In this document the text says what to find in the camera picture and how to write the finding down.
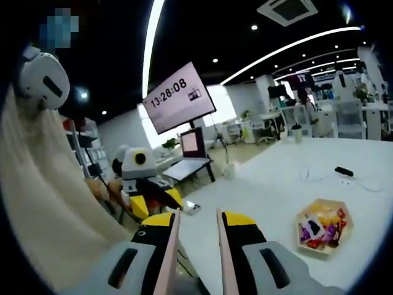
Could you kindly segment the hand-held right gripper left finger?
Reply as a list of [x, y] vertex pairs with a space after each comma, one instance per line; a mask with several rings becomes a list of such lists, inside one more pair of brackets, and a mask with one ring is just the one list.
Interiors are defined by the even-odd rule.
[[112, 247], [88, 278], [61, 294], [172, 294], [180, 212], [147, 218], [131, 240]]

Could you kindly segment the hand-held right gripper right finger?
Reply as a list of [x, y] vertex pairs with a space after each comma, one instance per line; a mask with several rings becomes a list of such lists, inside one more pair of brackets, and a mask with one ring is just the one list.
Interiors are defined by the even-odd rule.
[[220, 256], [224, 294], [344, 293], [313, 279], [304, 260], [266, 240], [255, 221], [240, 213], [220, 213]]

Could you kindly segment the person's left hand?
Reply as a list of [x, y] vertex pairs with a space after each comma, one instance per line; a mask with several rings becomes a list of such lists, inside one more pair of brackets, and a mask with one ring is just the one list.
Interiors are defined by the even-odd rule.
[[97, 200], [122, 203], [121, 181], [119, 179], [101, 181], [99, 179], [85, 178], [84, 181]]

